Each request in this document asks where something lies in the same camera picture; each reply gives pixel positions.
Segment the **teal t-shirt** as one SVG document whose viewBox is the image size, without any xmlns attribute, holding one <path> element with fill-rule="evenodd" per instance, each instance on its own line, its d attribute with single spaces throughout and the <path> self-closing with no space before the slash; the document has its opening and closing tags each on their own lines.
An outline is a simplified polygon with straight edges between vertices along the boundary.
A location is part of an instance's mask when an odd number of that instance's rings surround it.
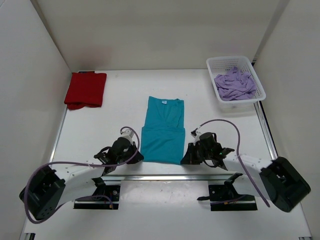
<svg viewBox="0 0 320 240">
<path fill-rule="evenodd" d="M 148 98 L 140 147 L 145 162 L 181 164 L 186 137 L 184 119 L 182 99 Z"/>
</svg>

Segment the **lavender t-shirt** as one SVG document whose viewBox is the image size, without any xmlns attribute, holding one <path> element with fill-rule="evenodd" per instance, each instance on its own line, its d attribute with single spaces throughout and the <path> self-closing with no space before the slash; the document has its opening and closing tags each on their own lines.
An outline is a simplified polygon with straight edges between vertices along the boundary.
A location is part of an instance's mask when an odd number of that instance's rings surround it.
<svg viewBox="0 0 320 240">
<path fill-rule="evenodd" d="M 251 74 L 239 70 L 236 66 L 224 75 L 218 74 L 214 78 L 214 83 L 223 101 L 250 100 L 257 92 Z"/>
</svg>

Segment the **red t-shirt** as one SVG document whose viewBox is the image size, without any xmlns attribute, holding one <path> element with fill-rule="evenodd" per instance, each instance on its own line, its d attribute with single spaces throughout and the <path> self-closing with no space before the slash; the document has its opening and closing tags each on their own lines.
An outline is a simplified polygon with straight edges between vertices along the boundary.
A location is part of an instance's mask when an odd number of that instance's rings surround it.
<svg viewBox="0 0 320 240">
<path fill-rule="evenodd" d="M 100 108 L 106 81 L 106 73 L 73 72 L 64 99 L 67 109 L 73 111 L 84 107 Z"/>
</svg>

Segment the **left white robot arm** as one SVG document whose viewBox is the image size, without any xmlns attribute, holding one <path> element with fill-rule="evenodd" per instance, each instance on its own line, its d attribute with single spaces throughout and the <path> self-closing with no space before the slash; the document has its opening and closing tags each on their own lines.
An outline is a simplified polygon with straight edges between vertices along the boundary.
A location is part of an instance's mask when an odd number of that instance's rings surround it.
<svg viewBox="0 0 320 240">
<path fill-rule="evenodd" d="M 56 161 L 39 167 L 19 194 L 27 218 L 40 224 L 67 202 L 90 197 L 100 200 L 105 194 L 103 176 L 118 166 L 144 160 L 139 146 L 138 142 L 121 136 L 85 163 Z"/>
</svg>

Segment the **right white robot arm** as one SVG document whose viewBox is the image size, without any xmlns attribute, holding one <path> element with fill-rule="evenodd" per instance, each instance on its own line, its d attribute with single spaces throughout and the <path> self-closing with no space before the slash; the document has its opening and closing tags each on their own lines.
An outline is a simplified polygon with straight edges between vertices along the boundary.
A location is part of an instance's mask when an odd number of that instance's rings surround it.
<svg viewBox="0 0 320 240">
<path fill-rule="evenodd" d="M 200 165 L 211 161 L 211 168 L 233 172 L 222 184 L 209 186 L 212 209 L 254 197 L 270 200 L 278 209 L 289 213 L 310 192 L 311 187 L 284 157 L 264 160 L 236 153 L 222 147 L 213 132 L 199 133 L 188 144 L 181 165 Z"/>
</svg>

